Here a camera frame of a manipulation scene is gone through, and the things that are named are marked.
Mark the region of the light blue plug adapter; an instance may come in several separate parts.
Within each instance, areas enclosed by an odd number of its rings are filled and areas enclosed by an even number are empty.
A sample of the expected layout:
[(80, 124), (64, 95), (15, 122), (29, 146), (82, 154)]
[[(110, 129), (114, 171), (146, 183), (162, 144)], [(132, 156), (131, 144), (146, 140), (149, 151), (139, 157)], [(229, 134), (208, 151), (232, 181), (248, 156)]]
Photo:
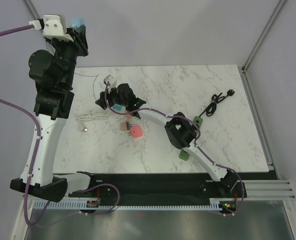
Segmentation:
[(74, 18), (71, 18), (70, 27), (72, 27), (74, 29), (77, 29), (77, 28), (79, 28), (80, 26), (82, 26), (84, 24), (85, 24), (85, 20), (82, 17), (74, 17)]

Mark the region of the beige plug adapter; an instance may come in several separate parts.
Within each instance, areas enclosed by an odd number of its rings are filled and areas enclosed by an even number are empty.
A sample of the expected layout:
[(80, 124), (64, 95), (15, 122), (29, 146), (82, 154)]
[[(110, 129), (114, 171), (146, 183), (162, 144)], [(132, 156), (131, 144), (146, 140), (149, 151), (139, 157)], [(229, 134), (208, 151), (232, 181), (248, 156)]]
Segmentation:
[(120, 130), (123, 132), (129, 131), (131, 127), (132, 125), (128, 121), (120, 123)]

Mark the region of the red plug adapter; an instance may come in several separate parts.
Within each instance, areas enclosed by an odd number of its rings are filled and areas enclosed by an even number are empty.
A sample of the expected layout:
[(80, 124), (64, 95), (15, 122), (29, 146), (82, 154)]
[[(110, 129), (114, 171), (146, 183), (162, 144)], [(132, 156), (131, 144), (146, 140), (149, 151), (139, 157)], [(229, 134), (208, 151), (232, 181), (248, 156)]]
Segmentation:
[(143, 136), (143, 130), (139, 125), (131, 126), (129, 129), (129, 136), (138, 139)]

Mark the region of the teal power strip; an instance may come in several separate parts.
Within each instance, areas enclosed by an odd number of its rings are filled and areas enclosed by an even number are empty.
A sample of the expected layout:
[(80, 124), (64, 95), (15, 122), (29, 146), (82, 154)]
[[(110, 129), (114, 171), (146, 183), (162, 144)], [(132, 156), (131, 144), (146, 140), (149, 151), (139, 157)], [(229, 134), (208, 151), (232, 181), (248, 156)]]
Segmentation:
[(114, 104), (112, 106), (112, 109), (116, 112), (119, 112), (119, 113), (123, 113), (125, 111), (125, 107), (124, 106), (121, 106), (121, 105), (118, 105), (118, 104)]

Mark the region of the white triangular socket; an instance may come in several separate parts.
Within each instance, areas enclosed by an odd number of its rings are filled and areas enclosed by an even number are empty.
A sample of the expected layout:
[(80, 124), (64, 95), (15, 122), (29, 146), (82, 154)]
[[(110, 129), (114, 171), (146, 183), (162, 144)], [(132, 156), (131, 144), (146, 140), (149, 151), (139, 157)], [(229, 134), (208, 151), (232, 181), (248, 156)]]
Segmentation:
[(176, 103), (175, 105), (172, 106), (172, 109), (173, 109), (173, 111), (175, 113), (181, 112), (185, 116), (188, 115), (187, 107), (186, 107), (186, 104), (184, 102), (178, 102), (178, 103)]

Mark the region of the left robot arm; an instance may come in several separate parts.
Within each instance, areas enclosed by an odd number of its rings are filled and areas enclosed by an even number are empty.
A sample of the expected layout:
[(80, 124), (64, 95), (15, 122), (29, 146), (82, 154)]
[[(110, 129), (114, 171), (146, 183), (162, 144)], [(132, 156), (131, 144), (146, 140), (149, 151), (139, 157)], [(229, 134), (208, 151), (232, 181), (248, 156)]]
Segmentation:
[(53, 166), (62, 130), (69, 117), (74, 93), (72, 83), (77, 57), (86, 57), (88, 44), (86, 27), (69, 27), (71, 40), (46, 38), (55, 49), (38, 50), (29, 58), (29, 77), (35, 81), (37, 95), (34, 106), (36, 120), (33, 143), (26, 166), (19, 178), (11, 180), (12, 190), (34, 197), (60, 202), (69, 193), (80, 190), (91, 197), (97, 192), (97, 184), (87, 173), (55, 175)]

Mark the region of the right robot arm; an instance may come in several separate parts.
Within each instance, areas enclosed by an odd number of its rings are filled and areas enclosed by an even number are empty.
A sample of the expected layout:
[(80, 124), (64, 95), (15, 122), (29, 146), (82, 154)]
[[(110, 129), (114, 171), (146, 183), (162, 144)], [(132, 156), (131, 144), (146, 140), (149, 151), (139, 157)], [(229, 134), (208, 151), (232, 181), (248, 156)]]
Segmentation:
[(245, 184), (238, 172), (215, 162), (214, 158), (200, 145), (197, 140), (201, 137), (200, 128), (183, 113), (168, 115), (151, 107), (142, 107), (146, 102), (136, 97), (127, 83), (112, 87), (108, 80), (104, 81), (105, 90), (100, 93), (96, 104), (102, 109), (109, 109), (115, 114), (121, 112), (113, 110), (113, 105), (123, 106), (125, 115), (151, 121), (164, 127), (170, 143), (177, 149), (183, 150), (193, 156), (210, 175), (217, 186), (218, 193), (227, 197), (241, 190), (240, 199), (246, 197)]

